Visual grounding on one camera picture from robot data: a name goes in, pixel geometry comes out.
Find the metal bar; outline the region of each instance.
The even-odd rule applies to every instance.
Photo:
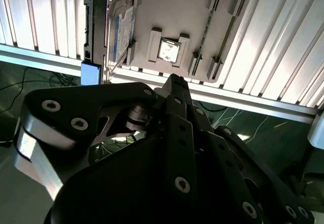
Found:
[[[227,78],[227,75],[229,71],[232,68],[233,61],[235,59],[235,56],[237,54],[237,51],[242,43],[242,40],[244,39],[244,34],[249,26],[249,23],[251,21],[251,18],[254,14],[254,10],[258,4],[259,0],[250,0],[247,8],[242,16],[242,20],[239,24],[239,27],[237,29],[236,35],[231,43],[231,45],[227,46],[230,48],[228,51],[227,49],[224,50],[222,55],[222,61],[224,62],[224,67],[222,69],[222,72],[219,76],[218,81],[215,83],[215,87],[219,87],[221,84],[225,83],[225,80]]]
[[[263,97],[276,100],[286,86],[299,63],[303,62],[304,55],[310,52],[316,41],[323,33],[324,0],[315,0],[294,39],[289,45],[271,81],[266,87]]]
[[[243,89],[244,94],[250,94],[252,91],[253,86],[256,83],[256,80],[258,79],[260,72],[263,70],[264,66],[269,67],[269,62],[271,62],[271,65],[275,62],[274,54],[278,54],[278,49],[281,49],[279,46],[280,43],[282,43],[283,39],[283,33],[286,31],[286,27],[288,26],[289,22],[291,21],[292,15],[294,14],[297,4],[299,3],[299,0],[286,0],[278,19],[276,20],[276,23],[267,39],[267,42],[252,70],[251,75],[249,76],[249,79],[247,81],[247,84],[245,85]],[[259,92],[262,89],[262,85],[266,81],[266,75],[261,76],[259,78],[263,80],[263,82],[258,82],[260,84],[259,90],[257,92],[254,92],[253,95],[257,96]]]
[[[0,44],[0,61],[80,76],[81,60],[24,50],[2,44]],[[139,81],[155,88],[162,86],[167,81],[167,78],[151,74],[145,74],[144,76],[143,72],[116,68],[116,74],[111,81],[113,83]],[[195,100],[285,119],[312,123],[315,115],[320,112],[318,109],[253,97],[202,84],[189,82],[188,85],[192,98]]]
[[[317,105],[318,105],[319,109],[324,110],[324,94],[323,94],[322,98],[318,101]]]
[[[9,1],[8,0],[4,0],[5,3],[5,8],[6,8],[6,13],[3,14],[3,16],[5,15],[6,17],[4,19],[8,20],[9,23],[9,29],[10,29],[10,34],[11,34],[11,40],[10,37],[8,37],[8,42],[7,44],[9,46],[12,46],[14,44],[17,44],[17,40],[16,40],[16,34],[15,34],[15,29],[14,29],[14,23],[12,21],[12,16],[11,16],[11,11],[10,11],[10,6],[9,6]]]
[[[34,50],[27,0],[8,1],[15,28],[17,45],[24,49]]]
[[[257,96],[264,91],[265,85],[271,79],[274,70],[280,63],[303,18],[306,16],[307,10],[305,10],[305,7],[309,7],[309,3],[312,3],[312,1],[295,0],[293,3],[287,1],[287,6],[283,8],[283,13],[280,14],[278,19],[278,21],[285,19],[285,22],[282,27],[279,24],[275,25],[280,27],[280,32],[252,88],[251,95]]]
[[[34,20],[34,10],[32,7],[32,0],[27,0],[27,5],[28,5],[28,11],[29,11],[32,39],[34,42],[35,50],[38,50],[38,43],[37,43],[37,36],[36,36],[36,25],[35,25],[35,20]]]
[[[121,75],[121,74],[119,74],[121,72],[121,70],[124,70],[124,69],[118,68],[118,70],[117,70],[118,74],[115,74],[115,76],[111,79],[112,83],[126,83],[126,82],[140,81],[140,82],[146,83],[151,88],[161,87],[164,84],[164,82],[152,81],[150,79],[147,80],[146,77],[145,77],[145,79],[142,79],[142,77],[138,77],[138,75],[137,75],[137,73],[140,73],[140,72],[136,72],[133,75],[133,77],[131,77],[129,75],[128,76]],[[209,103],[223,105],[223,106],[232,107],[232,108],[236,108],[236,109],[247,110],[250,112],[255,112],[255,113],[260,113],[260,114],[271,115],[271,116],[275,116],[275,117],[279,117],[279,118],[304,122],[304,123],[308,123],[308,124],[311,124],[313,122],[316,113],[319,112],[319,110],[317,110],[317,109],[311,109],[311,108],[301,107],[298,105],[281,103],[281,102],[277,102],[277,101],[267,100],[267,101],[264,101],[264,103],[267,103],[267,104],[260,104],[258,102],[258,100],[255,100],[253,102],[253,101],[242,100],[239,98],[232,98],[232,97],[226,96],[226,94],[229,94],[231,96],[233,94],[236,94],[237,96],[241,95],[241,94],[229,92],[229,91],[225,91],[225,90],[217,89],[217,88],[213,88],[213,89],[217,89],[215,92],[209,93],[209,92],[206,92],[207,91],[206,89],[208,88],[207,86],[195,84],[195,83],[188,83],[188,86],[190,89],[192,99],[194,99],[194,100],[209,102]]]
[[[76,54],[84,59],[84,44],[86,42],[86,6],[84,0],[75,0],[75,22],[76,22]]]
[[[51,0],[32,0],[38,50],[55,54]]]
[[[80,76],[81,61],[0,44],[0,61]]]
[[[308,102],[314,96],[314,94],[316,93],[317,89],[320,87],[323,81],[324,81],[324,69],[322,69],[322,71],[317,76],[310,89],[307,91],[303,99],[300,101],[300,105],[306,106],[308,104]]]
[[[244,87],[285,0],[259,0],[244,39],[239,47],[224,88],[238,92]]]
[[[295,78],[289,85],[286,93],[283,95],[281,101],[295,104],[301,93],[306,89],[311,79],[315,77],[316,72],[324,65],[324,33],[309,53],[305,62],[297,72]]]
[[[57,37],[57,49],[61,56],[68,56],[67,45],[67,19],[65,12],[65,0],[52,0],[54,7],[55,32]]]
[[[307,107],[315,107],[316,104],[318,103],[318,101],[321,100],[323,95],[324,95],[324,81],[322,82],[320,87],[316,90],[314,95],[311,97],[311,99],[307,103]]]
[[[66,0],[67,45],[69,57],[76,58],[76,31],[74,0]]]
[[[1,35],[3,35],[1,43],[13,46],[5,0],[0,0],[0,21],[2,28]]]

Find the black cable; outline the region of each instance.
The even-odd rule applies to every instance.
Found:
[[[56,83],[56,84],[60,84],[60,82],[57,82],[57,81],[52,81],[52,80],[49,80],[49,81],[45,81],[45,80],[29,80],[29,81],[24,81],[24,83],[28,83],[28,82],[51,82],[51,83]],[[22,81],[21,82],[18,82],[18,83],[15,83],[15,84],[11,84],[11,85],[8,85],[8,86],[5,86],[3,88],[0,88],[0,91],[6,89],[6,88],[9,88],[11,86],[15,86],[15,85],[18,85],[18,84],[22,84]]]
[[[37,68],[26,67],[25,70],[24,70],[24,72],[23,72],[23,76],[22,76],[22,81],[21,81],[21,82],[14,83],[14,84],[11,84],[11,85],[8,85],[8,86],[5,86],[5,87],[3,87],[3,88],[0,88],[0,91],[1,91],[1,90],[6,89],[6,88],[9,88],[9,87],[11,87],[11,86],[15,86],[15,85],[18,85],[18,84],[22,84],[19,93],[18,93],[18,94],[14,97],[14,99],[12,100],[11,105],[9,106],[9,108],[7,108],[7,109],[1,111],[0,114],[6,112],[6,111],[8,111],[8,110],[10,110],[10,109],[13,107],[13,105],[14,105],[16,99],[18,98],[18,96],[19,96],[19,95],[22,93],[22,91],[24,90],[24,84],[25,84],[26,82],[37,82],[37,81],[38,81],[38,82],[48,82],[48,83],[50,84],[51,87],[53,87],[53,86],[52,86],[52,83],[60,84],[60,85],[62,85],[62,86],[69,86],[69,85],[71,85],[71,82],[69,83],[69,82],[67,82],[67,81],[64,82],[64,80],[60,80],[60,79],[61,79],[61,76],[60,76],[60,75],[58,76],[58,80],[59,80],[60,82],[52,81],[52,78],[53,78],[53,77],[51,77],[50,80],[48,80],[48,81],[45,81],[45,80],[30,80],[30,81],[25,81],[26,71],[27,71],[28,69],[35,69],[35,70],[44,71],[44,70],[37,69]]]
[[[27,67],[27,68],[25,68],[25,70],[24,70],[24,73],[23,73],[23,76],[22,76],[22,85],[21,85],[21,89],[20,89],[19,93],[14,97],[13,101],[11,102],[10,107],[7,108],[7,109],[5,109],[5,110],[3,110],[3,111],[1,111],[0,114],[6,112],[6,111],[8,111],[8,110],[10,110],[10,109],[12,108],[12,106],[14,105],[15,100],[18,98],[18,96],[19,96],[19,95],[21,94],[21,92],[23,91],[23,89],[24,89],[24,80],[25,80],[25,76],[26,76],[26,71],[27,71],[29,68],[30,68],[30,67]]]
[[[221,112],[221,111],[224,111],[224,110],[228,109],[228,107],[224,107],[224,108],[221,108],[221,109],[209,109],[209,108],[206,108],[206,106],[203,105],[202,102],[200,102],[200,101],[198,101],[198,102],[202,106],[203,109],[205,109],[206,111],[211,112],[211,113]]]

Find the white cable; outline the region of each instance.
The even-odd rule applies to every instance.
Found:
[[[227,108],[221,115],[221,117],[218,118],[218,120],[216,120],[216,122],[212,125],[213,128],[215,128],[215,126],[217,125],[217,123],[219,122],[219,120],[223,117],[223,115],[226,113],[226,111],[228,110],[229,108]]]
[[[13,140],[6,141],[6,142],[0,142],[0,144],[8,143],[8,142],[13,142]]]
[[[244,111],[239,112],[238,114],[233,115],[233,116],[231,116],[231,117],[228,117],[228,118],[225,118],[225,119],[221,119],[221,120],[219,120],[219,121],[217,121],[217,122],[215,123],[215,126],[216,126],[219,122],[221,122],[221,121],[223,121],[223,120],[227,120],[227,119],[233,119],[234,117],[239,116],[239,115],[242,114],[243,112],[244,112]]]
[[[227,124],[226,124],[226,126],[233,120],[233,118],[235,118],[236,116],[238,116],[238,115],[240,115],[240,114],[242,114],[243,113],[243,111],[242,112],[240,112],[239,113],[239,111],[240,110],[237,110],[237,112],[234,114],[234,116],[231,118],[231,120],[229,121],[229,122],[227,122]]]
[[[249,139],[247,142],[245,142],[245,144],[247,144],[247,143],[249,143],[251,140],[253,140],[254,139],[254,137],[257,135],[257,133],[258,133],[258,130],[259,130],[259,128],[263,125],[263,123],[267,120],[267,118],[269,118],[269,115],[261,122],[261,124],[259,124],[259,126],[258,126],[258,128],[257,128],[257,130],[255,131],[255,133],[254,133],[254,135],[253,135],[253,137],[251,138],[251,139]]]

